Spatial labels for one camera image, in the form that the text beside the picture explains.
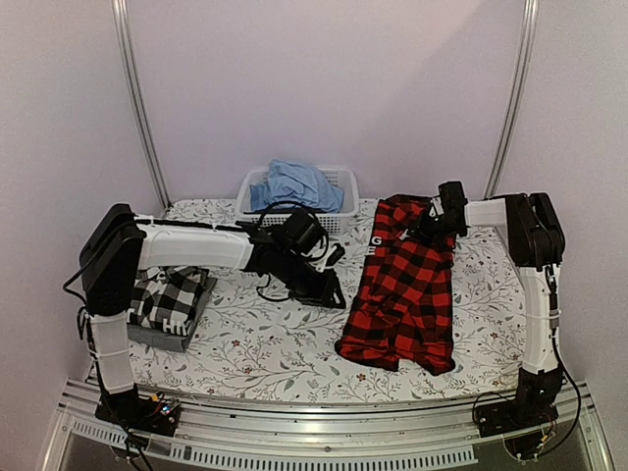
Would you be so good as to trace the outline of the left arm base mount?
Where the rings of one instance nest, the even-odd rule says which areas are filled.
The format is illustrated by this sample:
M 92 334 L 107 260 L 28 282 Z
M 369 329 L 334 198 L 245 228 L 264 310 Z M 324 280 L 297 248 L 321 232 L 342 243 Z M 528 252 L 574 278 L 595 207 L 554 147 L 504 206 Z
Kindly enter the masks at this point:
M 95 417 L 118 425 L 125 431 L 140 431 L 165 437 L 173 437 L 179 426 L 181 402 L 157 392 L 142 397 L 137 385 L 126 392 L 108 392 L 98 379 L 100 399 Z

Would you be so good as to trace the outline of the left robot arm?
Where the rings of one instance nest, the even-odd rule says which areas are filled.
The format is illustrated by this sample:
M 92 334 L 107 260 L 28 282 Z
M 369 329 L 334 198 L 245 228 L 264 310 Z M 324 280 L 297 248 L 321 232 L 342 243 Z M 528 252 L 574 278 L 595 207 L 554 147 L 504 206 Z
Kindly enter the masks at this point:
M 126 426 L 145 418 L 131 369 L 127 316 L 136 276 L 166 267 L 221 268 L 282 282 L 288 299 L 304 305 L 344 309 L 346 301 L 333 266 L 344 255 L 333 246 L 317 215 L 294 206 L 285 221 L 261 220 L 231 226 L 139 216 L 126 203 L 112 206 L 79 255 L 78 271 L 63 285 L 80 282 L 91 355 L 109 411 Z

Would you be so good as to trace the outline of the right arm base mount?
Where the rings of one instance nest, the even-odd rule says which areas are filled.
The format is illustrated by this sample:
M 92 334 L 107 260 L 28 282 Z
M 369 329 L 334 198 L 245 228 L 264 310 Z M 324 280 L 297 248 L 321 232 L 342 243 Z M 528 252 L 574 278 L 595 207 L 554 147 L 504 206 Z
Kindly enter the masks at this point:
M 483 392 L 471 409 L 481 438 L 502 436 L 508 454 L 517 461 L 536 460 L 555 437 L 558 412 L 554 404 L 529 409 L 498 392 Z

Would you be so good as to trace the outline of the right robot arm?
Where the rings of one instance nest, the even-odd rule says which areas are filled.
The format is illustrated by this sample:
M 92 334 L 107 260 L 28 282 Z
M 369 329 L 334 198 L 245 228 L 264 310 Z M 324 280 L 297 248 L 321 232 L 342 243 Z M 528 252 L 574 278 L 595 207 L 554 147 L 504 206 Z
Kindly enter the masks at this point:
M 527 428 L 545 412 L 542 394 L 559 391 L 564 371 L 558 359 L 558 292 L 565 236 L 550 197 L 515 193 L 470 201 L 458 182 L 445 183 L 406 234 L 431 244 L 484 227 L 505 230 L 525 295 L 526 342 L 517 376 L 517 389 L 523 393 L 508 404 L 506 414 L 514 427 Z

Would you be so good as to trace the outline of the red black plaid shirt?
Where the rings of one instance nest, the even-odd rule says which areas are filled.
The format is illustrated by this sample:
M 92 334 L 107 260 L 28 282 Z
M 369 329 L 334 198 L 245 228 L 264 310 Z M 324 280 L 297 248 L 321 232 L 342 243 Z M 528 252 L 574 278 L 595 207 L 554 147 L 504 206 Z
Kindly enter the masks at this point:
M 397 194 L 378 201 L 367 255 L 336 353 L 396 372 L 410 360 L 433 376 L 452 371 L 455 237 L 425 244 L 407 233 L 429 199 Z

